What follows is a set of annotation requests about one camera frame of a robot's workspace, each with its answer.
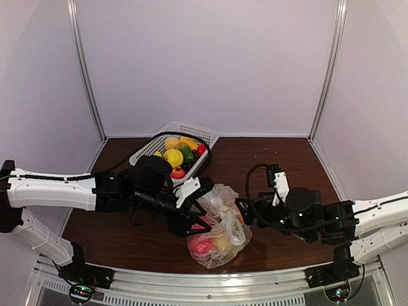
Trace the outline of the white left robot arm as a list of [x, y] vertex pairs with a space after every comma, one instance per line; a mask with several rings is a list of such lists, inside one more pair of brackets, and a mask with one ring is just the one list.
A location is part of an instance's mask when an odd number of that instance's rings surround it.
[[169, 162], [142, 156], [121, 172], [101, 171], [64, 176], [32, 173], [6, 160], [1, 168], [1, 232], [18, 233], [78, 283], [92, 270], [82, 248], [61, 239], [33, 216], [29, 207], [69, 207], [93, 212], [121, 212], [130, 208], [166, 219], [168, 231], [188, 237], [211, 230], [198, 198], [214, 187], [209, 177], [192, 177], [174, 187]]

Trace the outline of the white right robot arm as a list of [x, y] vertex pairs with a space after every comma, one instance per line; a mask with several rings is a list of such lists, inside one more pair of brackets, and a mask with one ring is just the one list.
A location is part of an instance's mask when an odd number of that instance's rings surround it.
[[331, 281], [341, 281], [351, 266], [362, 266], [407, 240], [407, 193], [373, 200], [346, 200], [323, 205], [318, 190], [296, 187], [278, 197], [236, 198], [244, 223], [256, 222], [306, 243], [335, 246], [327, 267]]

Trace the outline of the clear printed plastic bag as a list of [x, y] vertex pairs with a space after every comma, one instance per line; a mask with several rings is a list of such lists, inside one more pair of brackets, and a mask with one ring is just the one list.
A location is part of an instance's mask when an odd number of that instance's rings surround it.
[[198, 199], [198, 203], [207, 211], [206, 221], [211, 225], [212, 230], [208, 233], [189, 236], [187, 243], [193, 237], [213, 239], [221, 235], [227, 235], [232, 244], [229, 253], [220, 253], [214, 247], [208, 256], [191, 257], [201, 266], [207, 269], [217, 268], [232, 261], [237, 254], [242, 251], [252, 238], [252, 231], [249, 226], [242, 225], [237, 219], [235, 198], [239, 194], [230, 186], [216, 184], [213, 189]]

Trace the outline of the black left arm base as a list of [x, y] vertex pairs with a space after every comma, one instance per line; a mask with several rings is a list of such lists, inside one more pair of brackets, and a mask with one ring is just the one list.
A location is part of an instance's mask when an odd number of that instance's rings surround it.
[[69, 285], [68, 296], [78, 305], [89, 302], [97, 288], [110, 289], [114, 271], [110, 268], [90, 265], [85, 262], [84, 251], [72, 242], [72, 262], [61, 266], [54, 263], [58, 276]]

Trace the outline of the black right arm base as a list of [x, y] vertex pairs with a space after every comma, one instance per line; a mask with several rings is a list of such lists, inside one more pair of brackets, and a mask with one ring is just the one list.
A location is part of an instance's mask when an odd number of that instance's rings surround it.
[[325, 295], [329, 301], [347, 303], [361, 289], [362, 284], [352, 293], [350, 279], [360, 275], [360, 266], [354, 263], [354, 257], [350, 251], [351, 243], [343, 244], [334, 249], [331, 263], [307, 268], [305, 278], [309, 288], [328, 286]]

